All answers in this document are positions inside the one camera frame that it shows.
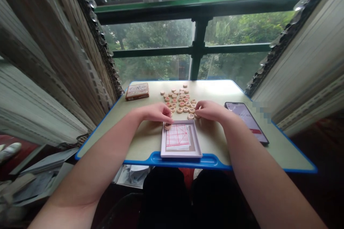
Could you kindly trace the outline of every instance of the left hand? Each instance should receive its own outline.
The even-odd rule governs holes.
[[[163,103],[155,103],[149,106],[139,107],[135,112],[138,112],[141,115],[142,120],[173,123],[171,110]]]

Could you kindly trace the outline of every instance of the window frame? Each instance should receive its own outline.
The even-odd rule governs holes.
[[[165,0],[156,3],[96,0],[95,14],[101,25],[191,19],[195,22],[191,46],[113,51],[113,58],[188,54],[190,80],[197,80],[200,62],[207,54],[269,52],[270,42],[237,45],[205,45],[205,32],[213,17],[292,11],[300,0]]]

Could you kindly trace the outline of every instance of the blue desk edge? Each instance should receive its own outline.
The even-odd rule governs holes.
[[[227,80],[227,81],[232,81],[241,90],[241,92],[245,94],[245,92],[233,80]],[[78,156],[79,152],[85,146],[87,141],[92,137],[93,133],[98,129],[98,127],[101,125],[101,123],[107,117],[107,115],[115,107],[115,105],[118,103],[118,101],[121,99],[121,97],[112,106],[110,111],[106,114],[106,116],[103,118],[103,120],[101,120],[101,122],[96,127],[96,129],[91,133],[91,135],[88,137],[88,139],[80,147],[78,152],[75,154],[75,159],[76,160],[80,159],[80,157]],[[283,170],[286,171],[286,172],[299,172],[299,173],[316,174],[318,172],[318,169],[314,165],[314,163],[311,160],[309,160],[309,158],[288,138],[287,135],[285,135],[285,133],[273,121],[271,121],[271,122],[283,134],[283,136],[285,136],[289,140],[289,142],[301,153],[301,155],[313,166],[312,170],[302,170],[302,169],[283,169]],[[185,167],[185,168],[232,170],[232,166],[224,165],[217,158],[217,156],[215,156],[214,154],[207,154],[207,153],[203,153],[203,157],[201,159],[163,159],[160,156],[160,151],[154,151],[147,160],[141,160],[141,161],[137,161],[137,160],[124,160],[123,164],[127,164],[127,165],[148,165],[148,166],[166,166],[166,167]]]

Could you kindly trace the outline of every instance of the tree trunk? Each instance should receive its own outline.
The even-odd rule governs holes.
[[[123,40],[122,40],[122,38],[120,38],[118,41],[119,41],[119,44],[121,45],[121,49],[124,50],[124,45],[123,45]]]

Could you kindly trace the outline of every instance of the wooden game piece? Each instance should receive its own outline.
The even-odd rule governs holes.
[[[170,123],[165,123],[165,124],[164,124],[164,128],[165,128],[166,130],[171,129],[171,127],[172,127],[172,124],[170,124]]]

